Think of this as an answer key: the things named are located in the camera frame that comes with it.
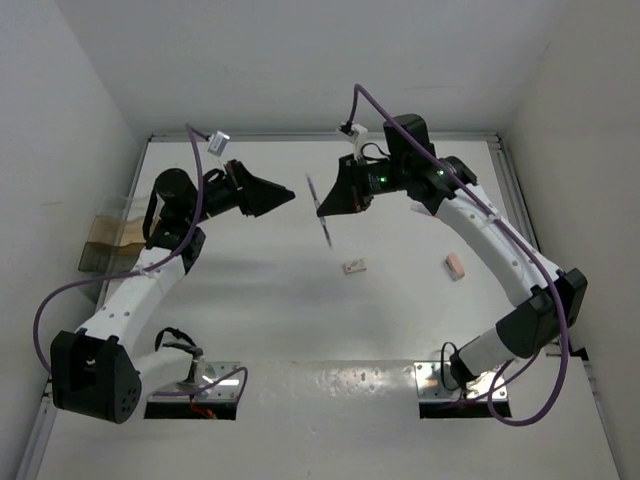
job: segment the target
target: white connector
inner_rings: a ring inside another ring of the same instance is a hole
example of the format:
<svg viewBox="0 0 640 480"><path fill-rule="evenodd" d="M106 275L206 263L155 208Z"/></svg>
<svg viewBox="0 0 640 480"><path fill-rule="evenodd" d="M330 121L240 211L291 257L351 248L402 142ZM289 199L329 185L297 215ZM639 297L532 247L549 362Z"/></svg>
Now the white connector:
<svg viewBox="0 0 640 480"><path fill-rule="evenodd" d="M207 145L207 152L211 155L215 155L216 157L221 157L222 152L224 152L227 143L231 137L224 132L217 131L214 135L211 135L209 138L209 145Z"/></svg>
<svg viewBox="0 0 640 480"><path fill-rule="evenodd" d="M369 130L357 123L351 125L351 130L349 130L349 133L346 133L349 141L353 143L353 156L357 161L362 160L362 147L367 142L368 133Z"/></svg>
<svg viewBox="0 0 640 480"><path fill-rule="evenodd" d="M367 265L364 263L364 258L358 258L342 264L344 273L349 275L356 272L364 272L367 269Z"/></svg>

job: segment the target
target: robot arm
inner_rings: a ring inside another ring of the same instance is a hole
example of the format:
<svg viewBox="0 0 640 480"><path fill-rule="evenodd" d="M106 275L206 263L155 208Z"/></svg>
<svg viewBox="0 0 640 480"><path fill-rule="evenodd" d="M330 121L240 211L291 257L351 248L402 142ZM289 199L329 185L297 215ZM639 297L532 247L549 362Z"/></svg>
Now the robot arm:
<svg viewBox="0 0 640 480"><path fill-rule="evenodd" d="M424 120L418 115L395 118L420 145L435 156ZM350 138L349 128L342 131ZM384 124L390 159L373 162L348 155L339 159L338 178L317 210L319 217L365 211L373 197L405 190L407 195L437 215L471 246L496 276L515 310L498 321L495 327L467 343L450 357L445 372L460 388L484 372L516 357L529 358L558 336L559 322L547 282L540 271L513 241L498 228L500 219L518 238L535 252L524 238L500 216L473 172L458 158L441 159L448 173L491 208L487 215L446 175L405 140L389 122ZM575 323L587 287L584 275L577 270L563 272L557 265L535 252L560 294L568 326Z"/></svg>
<svg viewBox="0 0 640 480"><path fill-rule="evenodd" d="M200 221L238 207L259 217L295 198L286 188L251 175L232 160L225 170L204 175L204 208ZM157 198L163 200L153 233L150 224ZM180 169L155 181L145 227L145 249L127 278L96 314L75 332L60 332L51 344L51 377L56 407L115 423L126 421L140 398L162 386L192 378L202 350L165 343L158 351L133 358L133 346L164 295L198 259L205 234L195 229L188 246L161 268L148 267L167 258L185 239L194 218L197 190Z"/></svg>

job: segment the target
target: metal mounting plate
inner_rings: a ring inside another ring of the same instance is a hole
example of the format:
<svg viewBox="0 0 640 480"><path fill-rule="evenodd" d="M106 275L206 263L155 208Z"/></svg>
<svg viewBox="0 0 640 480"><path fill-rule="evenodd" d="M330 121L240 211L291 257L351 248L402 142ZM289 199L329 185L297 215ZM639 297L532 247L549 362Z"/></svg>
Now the metal mounting plate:
<svg viewBox="0 0 640 480"><path fill-rule="evenodd" d="M238 368L240 366L240 362L202 362L198 367L196 376L196 384L197 386L205 386L217 378L229 373L230 371ZM240 391L240 386L242 384L243 378L242 373L239 373L236 376L233 376L227 380L223 380L216 387L202 392L199 395L196 395L193 399L195 403L198 402L206 402L206 403L230 403L234 402L235 398L238 396L238 392ZM196 386L192 384L185 383L175 383L170 385L167 388L163 388L164 391L189 391L196 388ZM150 403L189 403L189 397L159 397L153 396L149 397Z"/></svg>
<svg viewBox="0 0 640 480"><path fill-rule="evenodd" d="M460 389L453 392L446 390L442 386L440 379L440 362L414 362L414 370L416 374L416 389L418 392L418 401L420 403L450 403L460 399ZM445 362L445 369L448 369L449 362ZM473 400L480 395L487 393L491 382L495 377L495 371L489 371L482 374L476 381L467 385L466 400ZM492 399L494 402L508 401L507 388L502 387L493 392ZM478 403L486 403L486 398L478 400Z"/></svg>

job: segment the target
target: purple cable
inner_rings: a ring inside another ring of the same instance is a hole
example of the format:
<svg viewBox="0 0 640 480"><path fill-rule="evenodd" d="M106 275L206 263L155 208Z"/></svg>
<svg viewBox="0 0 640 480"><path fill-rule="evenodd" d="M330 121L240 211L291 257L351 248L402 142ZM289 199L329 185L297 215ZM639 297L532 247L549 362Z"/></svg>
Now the purple cable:
<svg viewBox="0 0 640 480"><path fill-rule="evenodd" d="M227 373L226 375L223 375L222 377L216 379L215 381L211 383L207 383L206 385L195 388L193 390L180 391L180 392L155 392L153 395L158 397L191 397L193 395L198 395L206 390L209 390L217 386L219 383L227 380L228 378L233 377L234 375L240 372L244 372L244 376L242 378L242 386L240 387L240 391L238 392L238 396L236 397L236 403L237 403L240 401L240 398L244 393L244 389L247 386L247 380L249 379L249 370L247 369L247 367L238 367L235 370L232 370L231 372Z"/></svg>
<svg viewBox="0 0 640 480"><path fill-rule="evenodd" d="M195 132L191 127L191 125L189 125L188 123L185 126L187 129L187 134L189 135L189 140L191 141L191 147L193 148L193 154L195 156L195 161L196 161L196 172L197 172L196 175L198 178L198 193L196 198L196 209L193 215L193 220L191 222L191 225L189 226L189 230L187 230L187 235L184 237L184 240L182 241L182 243L178 245L178 248L176 248L173 252L167 255L166 258L160 260L158 263L155 263L154 265L150 265L147 268L145 268L144 269L145 272L151 272L153 270L157 270L160 267L163 267L164 265L166 265L167 263L169 263L171 260L173 260L174 258L176 258L178 255L182 253L182 251L191 242L193 234L196 231L196 227L198 226L198 221L200 220L200 216L202 214L202 204L204 202L204 179L202 174L202 160L200 159L200 152L198 151L198 145L196 143L196 138L194 136ZM47 304L58 294L65 292L71 288L81 287L83 285L89 285L91 283L96 283L96 282L121 280L124 278L136 277L138 275L142 275L142 272L140 271L123 272L123 273L115 273L112 275L102 275L100 277L95 277L95 278L87 278L84 280L77 280L75 282L71 282L56 288L53 292L51 292L49 295L46 296L46 298L42 301L42 303L38 307L38 310L36 311L36 316L33 319L33 345L36 349L36 355L38 355L38 359L40 360L40 363L42 364L44 369L49 373L49 375L51 375L51 366L49 365L49 362L47 362L47 358L45 357L45 354L42 351L42 346L40 345L40 333L39 333L40 320L42 319L42 312L44 312L44 309L47 306Z"/></svg>
<svg viewBox="0 0 640 480"><path fill-rule="evenodd" d="M382 106L376 101L376 99L373 98L371 94L359 83L356 83L353 88L353 104L351 106L351 114L349 117L350 122L353 122L353 119L355 118L355 111L358 104L358 93L362 94L373 106L373 108L375 108L378 111L378 113L382 115L382 117L384 117L384 119L388 121L393 126L393 128L400 135L402 135L402 137L407 142L409 142L409 144L411 144L413 148L415 148L423 157L429 160L432 164L434 164L440 170L443 170L447 175L447 177L449 177L449 179L458 188L460 188L460 190L466 193L467 196L471 200L473 200L478 205L478 207L480 207L480 209L485 213L485 215L487 216L492 215L493 212L491 211L488 205L486 205L476 194L474 194L469 189L469 187L467 187L458 177L456 177L451 172L449 172L449 169L443 162L441 162L439 159L431 155L431 153L429 153L422 145L420 145L420 143L418 143L418 141L415 138L413 138L404 128L402 128L402 126L398 122L396 122L396 120L384 108L382 108ZM496 418L496 420L506 425L510 425L514 427L523 427L523 426L537 423L540 420L542 420L547 415L547 413L549 413L553 405L556 403L558 396L560 395L560 391L562 390L564 379L567 375L567 367L569 366L569 329L567 327L567 318L564 313L564 307L562 306L562 300L560 299L560 294L558 293L558 289L553 283L551 276L547 273L542 263L540 263L540 260L536 258L534 253L531 251L530 247L528 247L522 240L520 240L520 238L518 238L518 236L511 230L511 228L506 223L504 223L501 219L497 219L495 223L496 225L498 225L498 228L500 228L500 230L502 230L502 232L507 237L509 237L513 241L513 243L515 243L518 246L518 248L520 248L520 250L524 252L524 254L527 257L529 257L531 262L536 266L536 268L542 274L543 278L547 282L547 285L549 286L549 291L551 293L551 297L553 298L553 303L555 304L556 311L558 314L558 321L560 324L561 356L560 356L560 368L558 370L558 377L556 378L556 383L553 387L553 390L551 391L551 394L549 395L548 400L542 406L540 411L535 415L533 415L532 417L526 418L524 420L511 420L511 419L501 417L497 413L494 415L494 413L491 412L493 417ZM516 375L519 376L522 372L524 372L526 368L528 368L531 365L531 363L532 362L527 363L522 368L522 370L518 372ZM489 392L487 392L489 399L491 398L493 391L494 391L493 388L489 388Z"/></svg>
<svg viewBox="0 0 640 480"><path fill-rule="evenodd" d="M199 136L200 138L204 140L209 140L209 135L202 133L200 130L196 130L195 128L191 127L191 131L195 133L197 136Z"/></svg>

